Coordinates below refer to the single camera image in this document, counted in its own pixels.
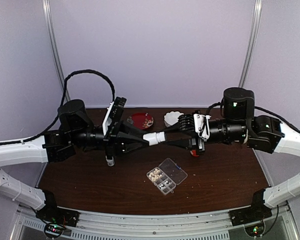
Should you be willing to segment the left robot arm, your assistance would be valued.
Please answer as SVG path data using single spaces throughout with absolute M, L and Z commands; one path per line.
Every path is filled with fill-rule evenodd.
M 51 222 L 62 218 L 55 196 L 48 190 L 31 187 L 8 175 L 3 167 L 25 163 L 59 163 L 76 155 L 77 149 L 105 151 L 109 166 L 115 156 L 154 145 L 154 134 L 146 133 L 121 120 L 125 98 L 118 97 L 109 106 L 102 125 L 96 126 L 87 114 L 84 102 L 74 99 L 57 110 L 60 127 L 38 136 L 0 141 L 0 194 L 23 203 Z

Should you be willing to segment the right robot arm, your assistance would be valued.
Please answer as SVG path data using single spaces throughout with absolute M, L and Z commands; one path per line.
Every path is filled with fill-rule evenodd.
M 221 119 L 210 119 L 210 109 L 220 107 Z M 164 129 L 166 133 L 182 133 L 189 140 L 168 141 L 195 153 L 205 144 L 239 142 L 265 153 L 284 153 L 300 157 L 300 129 L 276 113 L 265 110 L 255 116 L 255 94 L 251 90 L 230 87 L 224 90 L 221 102 L 214 103 L 205 114 L 198 110 L 179 116 L 177 123 Z

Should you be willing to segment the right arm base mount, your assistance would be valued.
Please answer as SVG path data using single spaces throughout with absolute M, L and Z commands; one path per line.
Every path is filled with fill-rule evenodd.
M 253 194 L 250 206 L 229 211 L 229 217 L 233 227 L 259 222 L 255 226 L 245 227 L 245 232 L 250 237 L 258 238 L 263 236 L 266 233 L 264 220 L 272 216 L 272 209 L 265 205 L 265 190 L 266 189 L 263 188 Z

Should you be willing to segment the clear plastic pill organizer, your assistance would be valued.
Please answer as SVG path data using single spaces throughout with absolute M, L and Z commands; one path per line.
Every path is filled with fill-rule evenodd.
M 180 185 L 188 174 L 171 158 L 166 158 L 158 166 L 146 174 L 147 178 L 163 194 L 174 193 L 174 189 Z

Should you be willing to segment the orange pill bottle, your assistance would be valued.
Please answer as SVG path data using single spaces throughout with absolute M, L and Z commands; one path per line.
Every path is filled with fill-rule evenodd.
M 199 157 L 200 156 L 200 153 L 197 153 L 197 151 L 195 149 L 191 150 L 190 151 L 190 154 L 193 156 L 193 157 Z

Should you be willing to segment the small white bottle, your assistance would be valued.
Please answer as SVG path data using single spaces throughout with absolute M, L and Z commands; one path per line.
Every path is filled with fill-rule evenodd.
M 112 158 L 112 159 L 106 159 L 107 161 L 107 165 L 109 167 L 113 167 L 115 165 L 115 160 Z
M 158 145 L 166 141 L 165 132 L 150 132 L 142 136 L 142 139 L 148 142 L 149 146 Z

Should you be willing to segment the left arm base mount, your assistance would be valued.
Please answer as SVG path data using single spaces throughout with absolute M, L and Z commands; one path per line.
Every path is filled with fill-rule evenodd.
M 44 206 L 34 210 L 35 216 L 44 223 L 43 233 L 49 240 L 59 238 L 67 227 L 76 227 L 80 213 L 76 210 L 65 209 L 57 206 L 55 196 L 48 190 L 43 190 Z

